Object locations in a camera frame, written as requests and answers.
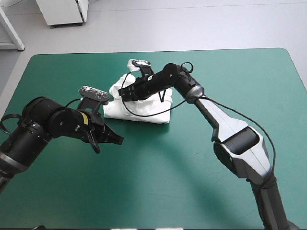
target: white cloth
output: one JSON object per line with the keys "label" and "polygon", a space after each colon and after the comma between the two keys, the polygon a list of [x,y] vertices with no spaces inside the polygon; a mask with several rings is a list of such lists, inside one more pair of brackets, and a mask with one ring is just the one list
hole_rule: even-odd
{"label": "white cloth", "polygon": [[[114,85],[111,86],[109,92],[114,97],[114,101],[109,102],[108,105],[104,105],[104,117],[106,118],[115,118],[115,119],[123,119],[123,120],[131,120],[131,121],[144,121],[144,122],[152,122],[152,123],[169,123],[170,120],[170,111],[165,113],[150,116],[150,117],[140,117],[135,116],[128,112],[123,105],[121,97],[118,93],[118,90],[121,88],[123,81],[126,77],[126,74],[122,76]],[[135,77],[132,74],[129,74],[127,77],[124,87],[131,85],[135,82]],[[172,93],[171,89],[167,89],[164,102],[160,102],[160,98],[158,94],[155,94],[146,100],[143,101],[135,101],[135,102],[125,102],[125,105],[128,107],[130,111],[139,115],[150,115],[156,114],[158,112],[167,110],[171,107],[172,104]]]}

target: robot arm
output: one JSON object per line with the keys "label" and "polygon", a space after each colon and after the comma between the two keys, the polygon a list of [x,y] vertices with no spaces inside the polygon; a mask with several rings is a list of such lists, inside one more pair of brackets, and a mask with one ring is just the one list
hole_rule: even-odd
{"label": "robot arm", "polygon": [[0,193],[10,179],[28,169],[52,138],[80,139],[90,143],[96,153],[100,152],[98,143],[121,145],[123,137],[98,112],[102,104],[108,103],[109,94],[88,86],[83,86],[79,93],[83,99],[76,110],[46,97],[35,98],[24,107],[22,116],[18,116],[18,127],[13,133],[2,123],[10,116],[2,118],[0,127],[9,137],[0,146]]}
{"label": "robot arm", "polygon": [[[150,63],[140,68],[150,68]],[[169,63],[162,71],[151,76],[143,72],[142,77],[133,84],[118,91],[122,100],[144,100],[174,87],[188,103],[196,105],[212,126],[213,149],[221,163],[237,177],[246,178],[251,183],[265,229],[289,229],[263,136],[245,121],[230,117],[215,103],[207,100],[204,88],[184,66]],[[291,224],[291,229],[298,227]]]}

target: green tabletop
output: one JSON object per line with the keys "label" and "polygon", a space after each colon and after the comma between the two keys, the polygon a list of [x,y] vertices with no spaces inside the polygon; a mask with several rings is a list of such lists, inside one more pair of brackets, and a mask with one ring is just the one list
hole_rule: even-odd
{"label": "green tabletop", "polygon": [[[208,96],[263,125],[277,149],[287,217],[307,228],[307,93],[284,49],[36,55],[6,114],[38,96],[66,104],[83,85],[108,91],[131,58],[151,61],[155,72],[192,62]],[[174,91],[173,105],[182,100]],[[101,144],[97,155],[80,140],[52,140],[0,195],[0,227],[262,228],[249,183],[218,161],[195,106],[173,110],[169,124],[107,122],[125,137],[121,146]]]}

